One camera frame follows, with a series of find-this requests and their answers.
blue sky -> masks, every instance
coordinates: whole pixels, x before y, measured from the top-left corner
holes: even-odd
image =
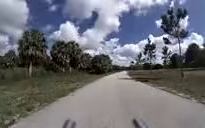
[[[148,37],[161,57],[166,35],[155,22],[170,6],[188,10],[182,25],[190,34],[183,51],[192,42],[201,46],[205,0],[0,0],[0,54],[16,50],[22,32],[34,28],[45,33],[49,47],[55,40],[74,40],[91,55],[108,54],[114,64],[128,65]],[[175,45],[169,48],[178,52]]]
[[[85,31],[87,28],[92,27],[97,14],[87,20],[77,21],[71,19],[69,15],[63,15],[63,7],[65,0],[52,0],[50,5],[47,0],[32,0],[30,1],[30,14],[32,19],[28,23],[33,28],[42,29],[47,25],[53,26],[52,30],[58,29],[59,25],[67,20],[72,21],[80,26],[80,32]],[[59,6],[56,11],[49,11],[50,6]],[[118,33],[111,33],[109,38],[120,38],[122,45],[126,43],[133,43],[139,40],[145,39],[149,34],[159,36],[162,34],[162,30],[158,29],[155,20],[159,19],[162,14],[166,12],[169,4],[164,6],[155,6],[148,10],[145,15],[136,16],[134,12],[123,14],[120,18],[121,26]],[[188,10],[190,16],[189,30],[201,34],[205,38],[205,1],[201,0],[187,0],[183,5],[177,5],[177,7],[185,7]]]

paved road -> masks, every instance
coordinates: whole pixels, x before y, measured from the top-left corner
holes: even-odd
[[[205,128],[205,106],[121,72],[61,98],[12,128],[62,128],[67,119],[74,120],[76,128],[134,128],[133,118],[149,128]]]

cumulus cloud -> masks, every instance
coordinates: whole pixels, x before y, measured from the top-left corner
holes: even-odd
[[[77,41],[79,42],[79,28],[76,27],[72,22],[67,21],[61,24],[58,31],[55,31],[50,38],[55,40],[65,40],[65,41]]]
[[[136,43],[125,45],[119,44],[118,38],[106,40],[107,36],[113,32],[118,32],[121,25],[120,18],[123,13],[134,10],[136,14],[147,13],[149,8],[156,5],[167,4],[168,0],[105,0],[101,3],[100,0],[67,0],[64,7],[64,14],[79,21],[89,19],[93,13],[98,14],[94,26],[88,28],[83,33],[79,33],[79,27],[74,23],[67,21],[60,25],[59,30],[53,32],[50,38],[55,40],[77,41],[86,53],[92,56],[98,54],[108,54],[113,60],[113,64],[128,66],[135,57],[143,52],[143,48],[147,43],[147,39]],[[162,21],[157,20],[157,27],[161,26]],[[189,26],[189,16],[180,21],[181,28]],[[149,35],[149,38],[157,46],[157,59],[161,63],[162,48],[164,46],[162,35],[155,37]],[[176,40],[171,39],[173,45],[168,47],[173,52],[178,52]],[[183,52],[190,43],[203,43],[203,37],[197,33],[192,33],[182,43]]]
[[[10,39],[17,40],[22,35],[28,15],[25,0],[0,0],[0,54],[15,47]]]
[[[119,31],[120,17],[123,13],[129,12],[131,9],[139,13],[147,11],[152,6],[164,5],[167,2],[168,0],[104,0],[103,2],[100,0],[67,0],[63,12],[66,16],[78,20],[89,19],[94,12],[98,14],[94,26],[83,33],[75,31],[73,39],[77,42],[80,41],[86,49],[95,49],[106,41],[105,39],[109,34]],[[78,28],[71,22],[69,24],[74,26],[71,28],[72,30]],[[67,33],[67,30],[61,26],[51,37],[54,39],[59,37],[59,39],[67,41],[70,37],[67,38],[68,35],[64,34]]]

treeline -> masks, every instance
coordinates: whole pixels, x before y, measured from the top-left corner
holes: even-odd
[[[28,68],[31,77],[33,67],[41,67],[53,72],[72,72],[72,70],[102,74],[111,70],[112,61],[108,55],[94,57],[84,53],[78,43],[56,41],[47,54],[49,48],[44,34],[38,30],[23,33],[18,41],[18,50],[8,51],[0,56],[0,69],[14,67]]]
[[[131,68],[149,70],[181,67],[181,57],[178,53],[172,53],[167,46],[164,46],[162,54],[163,63],[153,64],[150,60],[156,61],[156,55],[154,53],[148,57],[145,56],[145,58],[143,58],[142,53],[140,53],[136,59],[136,62],[132,62]],[[205,43],[202,47],[199,47],[196,43],[191,43],[186,52],[182,55],[182,62],[183,68],[205,68]]]

grass verge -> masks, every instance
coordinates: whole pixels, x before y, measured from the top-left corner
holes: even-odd
[[[178,70],[129,71],[136,81],[151,86],[205,102],[205,70],[184,71],[185,78],[181,79]]]
[[[0,128],[14,124],[40,108],[102,75],[81,72],[49,74],[16,82],[0,82]]]

